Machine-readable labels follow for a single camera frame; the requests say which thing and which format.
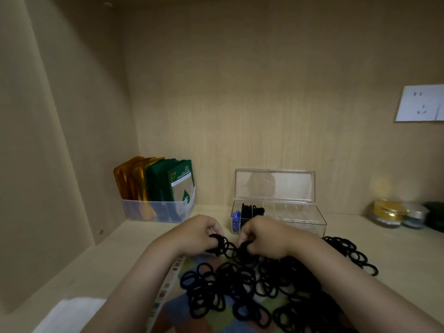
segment hand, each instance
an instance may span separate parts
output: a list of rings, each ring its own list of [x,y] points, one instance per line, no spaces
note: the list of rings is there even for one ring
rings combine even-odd
[[[224,236],[220,224],[214,218],[197,215],[179,224],[164,236],[177,244],[180,255],[195,256],[218,246],[217,239],[209,237],[213,234],[212,229],[216,234]]]
[[[301,235],[310,234],[272,217],[256,216],[242,227],[237,247],[246,240],[253,241],[247,246],[251,254],[280,259],[290,254],[291,242],[297,241]]]

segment transparent lid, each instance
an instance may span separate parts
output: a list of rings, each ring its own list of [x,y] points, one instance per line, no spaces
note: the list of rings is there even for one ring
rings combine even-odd
[[[236,200],[314,203],[314,182],[314,172],[309,170],[237,168],[234,197]]]

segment white cloth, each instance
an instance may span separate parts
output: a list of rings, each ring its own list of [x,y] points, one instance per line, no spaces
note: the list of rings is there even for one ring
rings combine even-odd
[[[62,300],[33,333],[79,333],[105,301],[96,298]]]

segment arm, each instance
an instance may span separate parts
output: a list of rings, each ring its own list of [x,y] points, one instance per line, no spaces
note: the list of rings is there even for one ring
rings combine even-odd
[[[142,332],[175,259],[215,248],[217,239],[208,236],[213,230],[223,235],[214,218],[198,215],[155,239],[81,333]]]
[[[361,333],[444,332],[438,321],[316,235],[256,217],[243,226],[239,245],[246,240],[253,240],[247,247],[252,254],[276,259],[290,255],[300,260]]]

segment plastic bin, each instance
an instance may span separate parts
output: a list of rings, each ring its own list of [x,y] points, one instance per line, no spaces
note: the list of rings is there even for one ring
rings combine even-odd
[[[236,169],[231,228],[238,234],[248,218],[236,217],[242,203],[265,209],[265,216],[321,237],[327,222],[314,205],[315,173],[301,170]]]
[[[180,223],[190,217],[194,206],[196,187],[190,202],[133,201],[122,200],[123,207],[132,221]]]

